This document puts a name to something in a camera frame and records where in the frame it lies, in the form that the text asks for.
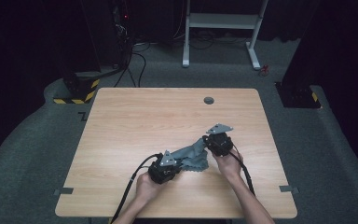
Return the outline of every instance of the tape piece on table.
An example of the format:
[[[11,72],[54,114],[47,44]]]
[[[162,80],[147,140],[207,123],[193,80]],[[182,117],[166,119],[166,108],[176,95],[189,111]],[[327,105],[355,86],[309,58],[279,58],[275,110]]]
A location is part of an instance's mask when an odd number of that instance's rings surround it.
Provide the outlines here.
[[[290,185],[287,186],[279,186],[281,192],[292,192],[292,194],[298,194],[300,191],[298,190],[298,188],[294,188]]]
[[[54,190],[54,194],[55,196],[60,196],[60,194],[72,194],[74,192],[74,189],[72,188],[62,188],[61,190],[56,189]]]

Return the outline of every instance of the gray carpet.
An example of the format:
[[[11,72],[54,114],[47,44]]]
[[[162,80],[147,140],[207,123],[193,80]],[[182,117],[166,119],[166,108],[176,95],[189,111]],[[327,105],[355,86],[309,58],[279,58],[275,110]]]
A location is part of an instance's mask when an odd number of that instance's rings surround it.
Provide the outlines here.
[[[214,43],[208,49],[190,49],[190,67],[182,68],[182,48],[141,45],[134,50],[147,60],[142,87],[254,88],[259,91],[268,122],[294,194],[298,216],[277,223],[358,223],[358,160],[332,114],[324,91],[312,86],[322,109],[282,107],[274,82],[281,81],[298,41],[257,41],[255,50],[269,75],[254,71],[244,42]],[[202,48],[205,42],[192,41]],[[141,57],[132,57],[130,69],[137,79]],[[119,74],[104,77],[98,88],[113,87]],[[55,105],[62,81],[45,90],[46,103],[25,119],[0,147],[0,223],[88,223],[86,217],[57,217],[63,186],[85,121],[78,112],[88,105]],[[126,73],[119,87],[131,87]],[[107,223],[93,218],[92,223]],[[234,223],[243,223],[242,219]]]

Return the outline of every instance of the forearm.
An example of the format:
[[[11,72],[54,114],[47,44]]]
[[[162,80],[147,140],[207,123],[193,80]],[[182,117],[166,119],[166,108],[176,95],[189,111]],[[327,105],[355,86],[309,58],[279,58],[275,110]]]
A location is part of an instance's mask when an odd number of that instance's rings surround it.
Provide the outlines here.
[[[130,202],[129,206],[118,216],[118,218],[113,223],[131,224],[145,206],[145,202],[135,198],[133,201]]]
[[[240,176],[233,177],[228,182],[240,201],[246,223],[274,223],[267,210],[248,189]]]

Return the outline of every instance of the person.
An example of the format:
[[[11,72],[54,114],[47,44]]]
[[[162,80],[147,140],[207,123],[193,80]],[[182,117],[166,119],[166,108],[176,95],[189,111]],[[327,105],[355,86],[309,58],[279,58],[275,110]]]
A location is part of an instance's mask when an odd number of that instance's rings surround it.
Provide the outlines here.
[[[231,149],[231,152],[242,160],[241,154],[236,150]],[[237,195],[246,223],[274,223],[267,210],[260,203],[260,201],[257,200],[243,181],[241,177],[241,166],[235,158],[232,156],[217,157],[214,154],[213,157],[217,161],[220,173]],[[134,199],[113,223],[132,223],[142,209],[154,198],[156,198],[166,187],[167,183],[161,185],[156,184],[153,180],[151,180],[148,172],[140,175],[136,183],[136,194]]]

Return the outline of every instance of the human hand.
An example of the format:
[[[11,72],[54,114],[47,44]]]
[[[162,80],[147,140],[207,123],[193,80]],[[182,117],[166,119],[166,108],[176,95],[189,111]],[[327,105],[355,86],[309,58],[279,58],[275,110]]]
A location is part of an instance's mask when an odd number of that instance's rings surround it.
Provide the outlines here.
[[[143,203],[149,203],[165,188],[167,183],[157,184],[151,178],[148,172],[140,175],[136,182],[135,198]]]
[[[242,155],[234,149],[231,149],[230,152],[243,161]],[[219,166],[220,173],[225,177],[228,182],[231,182],[238,177],[241,178],[241,166],[240,163],[231,155],[226,155],[224,157],[215,156],[212,153],[213,157],[217,161]]]

